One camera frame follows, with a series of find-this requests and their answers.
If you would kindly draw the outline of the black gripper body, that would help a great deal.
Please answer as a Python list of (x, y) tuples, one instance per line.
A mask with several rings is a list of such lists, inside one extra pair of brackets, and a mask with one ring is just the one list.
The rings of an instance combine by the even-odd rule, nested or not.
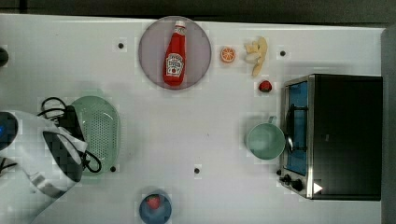
[(84, 141), (84, 136), (78, 122), (76, 109), (72, 105), (68, 105), (64, 113), (58, 119), (59, 126), (65, 128), (73, 137), (80, 141)]

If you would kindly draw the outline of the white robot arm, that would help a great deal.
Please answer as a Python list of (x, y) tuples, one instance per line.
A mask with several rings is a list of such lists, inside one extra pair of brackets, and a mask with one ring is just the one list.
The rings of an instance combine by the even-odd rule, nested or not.
[(55, 122), (1, 112), (1, 224), (31, 224), (82, 177), (88, 144)]

